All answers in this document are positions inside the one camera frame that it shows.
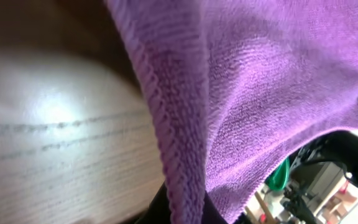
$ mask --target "wood grain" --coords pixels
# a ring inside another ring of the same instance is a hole
[[[67,12],[0,0],[0,224],[119,223],[163,183],[121,45]]]

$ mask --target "towel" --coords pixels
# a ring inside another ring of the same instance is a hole
[[[107,0],[153,117],[171,223],[232,223],[289,154],[358,128],[358,0]]]

